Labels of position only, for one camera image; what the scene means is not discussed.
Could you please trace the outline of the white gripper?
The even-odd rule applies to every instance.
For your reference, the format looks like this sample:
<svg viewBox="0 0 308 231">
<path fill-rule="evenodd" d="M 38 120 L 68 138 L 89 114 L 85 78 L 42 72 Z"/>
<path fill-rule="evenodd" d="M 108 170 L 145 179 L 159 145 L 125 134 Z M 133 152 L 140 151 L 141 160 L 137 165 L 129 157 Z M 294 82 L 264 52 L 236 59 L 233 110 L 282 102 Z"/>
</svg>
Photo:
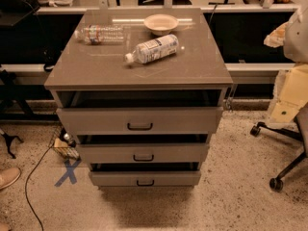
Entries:
<svg viewBox="0 0 308 231">
<path fill-rule="evenodd" d="M 295 64 L 276 76 L 273 100 L 269 104 L 269 123 L 289 123 L 308 103 L 308 64 Z"/>
</svg>

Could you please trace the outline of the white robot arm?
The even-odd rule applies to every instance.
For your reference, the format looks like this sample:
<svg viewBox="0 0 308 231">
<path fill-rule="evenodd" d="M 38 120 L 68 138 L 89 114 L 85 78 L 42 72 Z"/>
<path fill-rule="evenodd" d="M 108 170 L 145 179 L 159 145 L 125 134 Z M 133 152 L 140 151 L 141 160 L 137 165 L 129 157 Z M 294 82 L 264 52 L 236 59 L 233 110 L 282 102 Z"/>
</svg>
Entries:
<svg viewBox="0 0 308 231">
<path fill-rule="evenodd" d="M 264 45 L 283 47 L 295 65 L 276 78 L 275 98 L 269 105 L 270 123 L 289 123 L 308 103 L 308 5 L 301 5 L 264 39 Z"/>
</svg>

